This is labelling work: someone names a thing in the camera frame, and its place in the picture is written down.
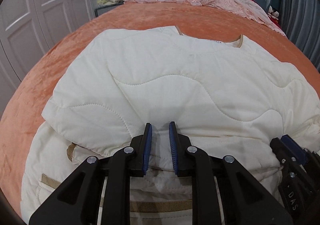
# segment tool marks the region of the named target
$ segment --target blue gripper pad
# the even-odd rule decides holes
[[[294,154],[298,164],[304,166],[307,163],[308,158],[305,151],[290,136],[284,135],[280,140]]]
[[[169,140],[170,140],[170,148],[171,148],[171,156],[172,156],[172,165],[175,174],[178,174],[178,152],[177,152],[177,144],[174,138],[172,123],[169,124]]]
[[[142,167],[142,171],[143,171],[144,175],[147,174],[147,170],[148,170],[148,167],[149,167],[151,141],[152,141],[152,126],[150,124],[149,125],[149,129],[148,129],[148,135],[147,135],[147,139],[146,139],[146,144],[145,144],[144,152],[143,152],[143,167]]]

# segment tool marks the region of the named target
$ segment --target orange bedspread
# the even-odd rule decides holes
[[[241,16],[205,6],[174,3],[122,5],[82,26],[53,47],[27,74],[0,122],[0,187],[20,215],[21,181],[41,112],[70,63],[105,29],[178,26],[189,36],[224,42],[244,34],[280,61],[294,64],[320,95],[320,74],[286,37]]]

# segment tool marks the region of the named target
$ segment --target red fabric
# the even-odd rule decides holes
[[[278,20],[273,19],[273,18],[270,17],[270,16],[269,16],[269,18],[270,18],[271,22],[273,22],[276,26],[278,26],[278,27],[281,29],[280,25],[278,24]]]

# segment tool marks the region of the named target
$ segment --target gray curtain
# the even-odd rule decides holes
[[[292,41],[320,72],[320,2],[282,0],[280,25]]]

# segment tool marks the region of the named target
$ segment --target metal screw head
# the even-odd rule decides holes
[[[234,157],[233,156],[225,156],[224,160],[227,162],[227,163],[233,163],[235,161]]]
[[[188,147],[187,150],[190,153],[195,153],[198,149],[196,147]]]
[[[97,158],[95,156],[90,156],[90,157],[88,157],[87,162],[89,164],[93,164],[96,160],[97,160]]]
[[[133,152],[133,148],[132,147],[126,147],[125,149],[123,149],[123,151],[126,153],[126,154],[130,154]]]

